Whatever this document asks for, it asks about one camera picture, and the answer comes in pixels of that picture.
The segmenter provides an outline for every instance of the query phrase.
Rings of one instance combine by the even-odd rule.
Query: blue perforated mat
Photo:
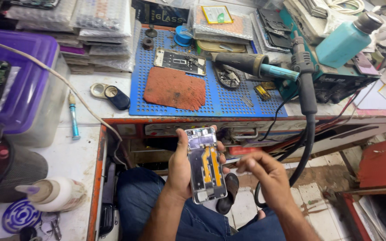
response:
[[[145,30],[141,30],[138,47],[136,51],[136,65],[132,73],[132,84],[130,89],[130,108],[131,115],[161,115],[161,116],[225,116],[225,117],[274,117],[276,109],[282,103],[282,98],[277,90],[271,90],[272,98],[262,101],[256,94],[253,87],[260,82],[246,81],[241,77],[241,86],[238,90],[226,90],[217,83],[214,72],[212,71],[211,61],[206,61],[206,76],[190,75],[201,78],[206,82],[206,103],[198,111],[177,109],[174,107],[161,106],[147,103],[143,99],[148,73],[154,65],[154,53],[157,47],[171,49],[174,44],[172,37],[174,34],[167,30],[158,30],[157,37],[154,38],[154,50],[147,51],[142,47],[142,39],[147,37]],[[197,54],[190,47],[175,47],[174,50]],[[254,107],[250,108],[241,96],[247,97]],[[287,117],[285,108],[282,107],[278,117]]]

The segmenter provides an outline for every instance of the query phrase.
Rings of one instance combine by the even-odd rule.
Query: soldering iron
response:
[[[312,80],[312,74],[315,71],[314,64],[310,59],[310,53],[305,51],[303,37],[299,36],[297,31],[294,31],[294,36],[292,40],[291,70],[269,65],[269,58],[263,54],[212,53],[212,61],[217,64],[225,64],[259,78],[262,75],[271,75],[281,78],[282,81],[291,80],[296,82],[297,89],[293,91],[284,103],[292,99],[296,92],[298,92],[300,109],[302,114],[306,116],[307,124],[305,130],[301,133],[299,141],[278,158],[278,161],[284,160],[306,142],[299,165],[290,177],[290,186],[296,182],[308,162],[314,144],[315,114],[317,113],[317,100],[315,99]],[[260,203],[258,200],[259,190],[260,183],[257,184],[254,201],[257,206],[264,208],[266,204]]]

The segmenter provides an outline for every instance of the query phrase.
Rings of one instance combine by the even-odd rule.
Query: tiled floor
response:
[[[297,167],[298,163],[285,164],[287,171]],[[344,166],[339,153],[315,158],[308,162],[307,168],[329,166]],[[249,222],[257,214],[259,208],[254,203],[254,188],[257,180],[250,174],[238,176],[241,188],[230,212],[230,226],[238,229]],[[340,221],[340,214],[321,194],[321,187],[316,182],[302,183],[291,188],[291,193],[297,206],[303,212],[305,219],[313,226],[324,241],[348,241],[350,234],[344,223]],[[215,204],[205,205],[213,209]]]

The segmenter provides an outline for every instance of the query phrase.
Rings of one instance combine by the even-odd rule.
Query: jeans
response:
[[[151,170],[136,167],[119,176],[117,199],[123,241],[137,240],[150,216],[165,181]],[[229,220],[217,212],[188,199],[181,213],[177,240],[236,241],[272,240],[284,241],[276,214],[264,208],[266,217],[257,221],[257,215],[236,234],[230,235]]]

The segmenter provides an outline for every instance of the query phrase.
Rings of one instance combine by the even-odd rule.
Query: man's right hand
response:
[[[243,156],[237,163],[239,173],[252,172],[259,179],[262,194],[276,213],[297,208],[291,195],[290,183],[284,166],[263,151]]]

